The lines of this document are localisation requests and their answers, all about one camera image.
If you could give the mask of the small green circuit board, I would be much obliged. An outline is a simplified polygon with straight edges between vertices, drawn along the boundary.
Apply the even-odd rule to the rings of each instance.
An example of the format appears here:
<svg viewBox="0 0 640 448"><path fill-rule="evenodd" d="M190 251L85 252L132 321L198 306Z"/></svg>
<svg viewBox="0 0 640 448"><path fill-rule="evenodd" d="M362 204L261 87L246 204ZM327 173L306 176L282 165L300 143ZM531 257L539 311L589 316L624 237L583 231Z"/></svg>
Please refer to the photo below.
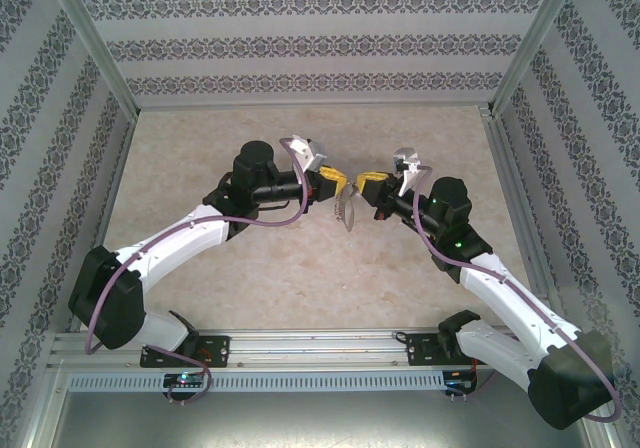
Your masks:
<svg viewBox="0 0 640 448"><path fill-rule="evenodd" d="M445 371L443 376L446 391L454 396L468 395L476 389L475 371Z"/></svg>
<svg viewBox="0 0 640 448"><path fill-rule="evenodd" d="M166 374L163 379L165 389L184 388L200 389L204 384L204 376L200 373L183 372L180 374Z"/></svg>

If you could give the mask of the metal key holder with rings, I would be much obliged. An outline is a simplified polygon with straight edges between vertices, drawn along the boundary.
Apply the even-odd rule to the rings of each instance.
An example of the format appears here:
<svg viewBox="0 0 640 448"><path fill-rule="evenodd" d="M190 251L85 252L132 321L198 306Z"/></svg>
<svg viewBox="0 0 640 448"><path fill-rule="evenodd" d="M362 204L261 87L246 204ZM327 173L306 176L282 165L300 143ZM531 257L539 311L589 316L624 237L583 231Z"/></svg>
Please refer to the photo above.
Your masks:
<svg viewBox="0 0 640 448"><path fill-rule="evenodd" d="M353 200L357 193L357 186L354 183L348 183L335 197L334 216L347 232L351 232L355 224Z"/></svg>

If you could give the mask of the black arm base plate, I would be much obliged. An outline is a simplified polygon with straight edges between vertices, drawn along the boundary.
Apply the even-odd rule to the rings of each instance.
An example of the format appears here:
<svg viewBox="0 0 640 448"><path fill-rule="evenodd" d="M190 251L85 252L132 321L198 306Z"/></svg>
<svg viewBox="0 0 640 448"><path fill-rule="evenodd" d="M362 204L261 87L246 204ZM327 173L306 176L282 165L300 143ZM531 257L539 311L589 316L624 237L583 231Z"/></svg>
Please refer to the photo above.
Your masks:
<svg viewBox="0 0 640 448"><path fill-rule="evenodd" d="M471 366L455 339L441 333L396 332L395 339L404 346L410 366Z"/></svg>
<svg viewBox="0 0 640 448"><path fill-rule="evenodd" d="M140 356L142 368L225 368L230 352L228 336L189 335L173 355L144 346Z"/></svg>

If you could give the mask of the aluminium table side rail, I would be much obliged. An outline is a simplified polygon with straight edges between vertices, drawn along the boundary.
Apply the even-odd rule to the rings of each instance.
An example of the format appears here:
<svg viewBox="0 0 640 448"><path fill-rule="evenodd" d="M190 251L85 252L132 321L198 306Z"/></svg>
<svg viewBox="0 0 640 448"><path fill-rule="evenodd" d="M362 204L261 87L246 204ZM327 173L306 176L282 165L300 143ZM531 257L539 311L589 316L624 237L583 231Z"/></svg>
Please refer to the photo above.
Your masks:
<svg viewBox="0 0 640 448"><path fill-rule="evenodd" d="M515 237L522 256L531 291L560 315L564 315L558 291L525 193L519 170L504 127L488 103L481 104L479 115L500 180Z"/></svg>

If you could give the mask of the aluminium frame corner post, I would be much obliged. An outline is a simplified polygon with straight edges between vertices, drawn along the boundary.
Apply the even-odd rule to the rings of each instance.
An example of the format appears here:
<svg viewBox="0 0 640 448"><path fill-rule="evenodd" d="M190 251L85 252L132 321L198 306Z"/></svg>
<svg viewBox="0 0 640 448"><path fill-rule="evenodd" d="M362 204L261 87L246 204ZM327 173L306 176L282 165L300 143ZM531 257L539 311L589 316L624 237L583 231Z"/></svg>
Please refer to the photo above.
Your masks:
<svg viewBox="0 0 640 448"><path fill-rule="evenodd" d="M58 0L88 53L94 59L110 91L129 119L138 118L140 108L99 33L83 0Z"/></svg>
<svg viewBox="0 0 640 448"><path fill-rule="evenodd" d="M565 0L543 0L528 31L509 64L496 93L489 104L491 115L502 113L518 83L551 28Z"/></svg>

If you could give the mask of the grey metal sheet panel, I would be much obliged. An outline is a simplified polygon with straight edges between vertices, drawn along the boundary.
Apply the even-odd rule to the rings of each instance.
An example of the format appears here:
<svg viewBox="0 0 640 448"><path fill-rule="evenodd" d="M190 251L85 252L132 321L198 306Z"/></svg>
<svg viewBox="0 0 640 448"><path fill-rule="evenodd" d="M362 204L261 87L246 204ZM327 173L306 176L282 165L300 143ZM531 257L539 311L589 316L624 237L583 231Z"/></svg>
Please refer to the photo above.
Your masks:
<svg viewBox="0 0 640 448"><path fill-rule="evenodd" d="M436 392L220 393L175 407L159 394L73 393L54 448L587 448L514 390L468 402Z"/></svg>

